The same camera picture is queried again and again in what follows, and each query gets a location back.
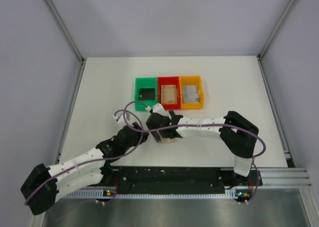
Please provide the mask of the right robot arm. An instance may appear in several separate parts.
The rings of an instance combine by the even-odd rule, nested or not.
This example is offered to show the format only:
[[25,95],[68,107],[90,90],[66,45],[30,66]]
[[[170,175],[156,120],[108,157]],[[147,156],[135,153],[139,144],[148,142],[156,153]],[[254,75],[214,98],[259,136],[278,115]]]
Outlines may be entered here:
[[235,111],[228,111],[220,118],[196,119],[153,112],[146,121],[156,142],[162,139],[204,137],[223,141],[235,156],[234,174],[248,177],[252,167],[256,138],[259,128]]

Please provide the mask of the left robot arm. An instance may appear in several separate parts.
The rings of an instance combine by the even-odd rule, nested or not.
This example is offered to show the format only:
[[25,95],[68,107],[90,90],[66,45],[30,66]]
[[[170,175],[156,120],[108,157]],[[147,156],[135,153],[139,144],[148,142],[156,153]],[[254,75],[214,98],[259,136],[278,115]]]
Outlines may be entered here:
[[36,216],[46,212],[73,191],[108,182],[112,178],[110,164],[125,155],[131,147],[148,139],[148,133],[141,132],[138,123],[134,122],[133,127],[136,131],[124,126],[117,135],[64,163],[35,166],[20,188],[32,214]]

